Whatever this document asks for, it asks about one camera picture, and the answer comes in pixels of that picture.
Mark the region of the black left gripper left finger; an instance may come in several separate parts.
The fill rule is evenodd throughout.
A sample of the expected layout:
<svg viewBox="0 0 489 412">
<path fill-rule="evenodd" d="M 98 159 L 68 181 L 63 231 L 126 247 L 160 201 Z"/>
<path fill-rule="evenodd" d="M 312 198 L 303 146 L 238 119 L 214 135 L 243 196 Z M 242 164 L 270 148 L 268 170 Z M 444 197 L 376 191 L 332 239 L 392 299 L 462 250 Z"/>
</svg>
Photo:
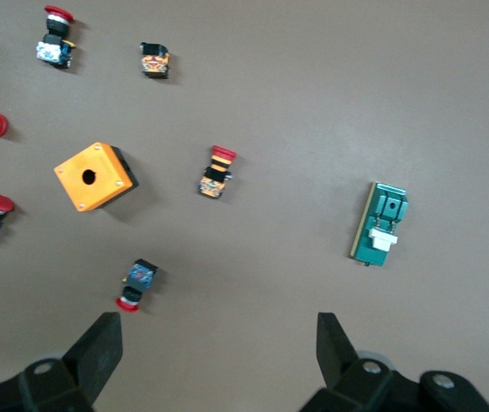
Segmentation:
<svg viewBox="0 0 489 412">
<path fill-rule="evenodd" d="M 123 355 L 121 317 L 105 312 L 61 358 L 0 382 L 0 411 L 92 411 Z"/>
</svg>

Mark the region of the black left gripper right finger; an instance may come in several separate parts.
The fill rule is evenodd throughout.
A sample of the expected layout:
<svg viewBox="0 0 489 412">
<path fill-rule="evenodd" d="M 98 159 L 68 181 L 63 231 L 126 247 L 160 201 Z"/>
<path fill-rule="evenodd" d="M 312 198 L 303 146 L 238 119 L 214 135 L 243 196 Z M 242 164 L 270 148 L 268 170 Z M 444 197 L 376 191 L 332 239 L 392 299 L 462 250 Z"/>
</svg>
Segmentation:
<svg viewBox="0 0 489 412">
<path fill-rule="evenodd" d="M 317 363 L 325 386 L 303 411 L 487 411 L 489 402 L 456 373 L 432 370 L 418 382 L 382 360 L 361 357 L 336 315 L 317 315 Z"/>
</svg>

